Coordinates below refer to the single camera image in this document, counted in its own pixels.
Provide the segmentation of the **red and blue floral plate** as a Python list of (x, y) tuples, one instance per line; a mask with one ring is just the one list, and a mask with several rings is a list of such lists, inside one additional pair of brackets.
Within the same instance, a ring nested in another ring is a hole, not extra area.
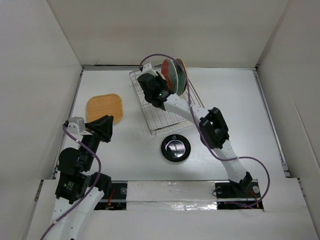
[(168, 88), (173, 91), (174, 85), (173, 85), (173, 81), (171, 80), (171, 77), (170, 77), (170, 67), (171, 67), (171, 60), (166, 58), (162, 62), (161, 74), (164, 76), (164, 79), (166, 80)]

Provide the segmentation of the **teal plate with flower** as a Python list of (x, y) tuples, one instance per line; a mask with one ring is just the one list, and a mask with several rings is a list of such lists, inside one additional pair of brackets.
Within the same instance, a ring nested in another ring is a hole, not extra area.
[(173, 77), (173, 91), (178, 95), (182, 95), (187, 87), (186, 77), (181, 67), (173, 61), (176, 75)]

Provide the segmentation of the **woven bamboo square tray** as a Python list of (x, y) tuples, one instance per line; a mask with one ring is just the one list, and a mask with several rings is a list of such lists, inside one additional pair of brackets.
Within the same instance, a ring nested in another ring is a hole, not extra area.
[(123, 118), (123, 103), (119, 95), (111, 93), (90, 98), (86, 104), (86, 121), (88, 123), (104, 116), (113, 116), (117, 124)]

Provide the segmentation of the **beige plate with bird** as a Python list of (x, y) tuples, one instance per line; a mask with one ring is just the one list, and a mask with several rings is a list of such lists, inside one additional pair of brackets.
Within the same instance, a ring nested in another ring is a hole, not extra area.
[(181, 64), (181, 66), (183, 67), (183, 69), (184, 69), (184, 71), (185, 71), (186, 75), (188, 75), (188, 69), (187, 69), (187, 67), (186, 67), (186, 65), (185, 65), (185, 63), (184, 63), (184, 61), (183, 61), (182, 59), (180, 59), (180, 58), (177, 58), (176, 60)]

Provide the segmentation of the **black round plate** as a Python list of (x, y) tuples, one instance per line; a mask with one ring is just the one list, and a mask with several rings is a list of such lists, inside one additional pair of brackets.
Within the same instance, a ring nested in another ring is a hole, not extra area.
[(183, 135), (171, 134), (161, 142), (160, 151), (169, 162), (182, 163), (190, 156), (191, 144)]

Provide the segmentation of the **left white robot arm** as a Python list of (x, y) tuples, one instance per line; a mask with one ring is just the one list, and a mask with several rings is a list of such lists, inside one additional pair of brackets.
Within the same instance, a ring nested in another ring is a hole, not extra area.
[(51, 224), (43, 240), (76, 240), (97, 203), (112, 191), (112, 179), (102, 173), (97, 156), (100, 143), (108, 143), (113, 133), (113, 116), (92, 122), (71, 117), (62, 126), (77, 148), (63, 149), (58, 157), (58, 183)]

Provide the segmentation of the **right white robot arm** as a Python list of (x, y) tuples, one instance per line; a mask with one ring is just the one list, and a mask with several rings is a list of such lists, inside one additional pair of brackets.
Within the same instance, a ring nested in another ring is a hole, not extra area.
[(143, 73), (137, 81), (148, 103), (194, 123), (201, 142), (222, 162), (233, 197), (240, 198), (246, 194), (253, 178), (232, 148), (229, 129), (221, 111), (216, 107), (205, 109), (197, 104), (190, 104), (170, 90), (159, 74)]

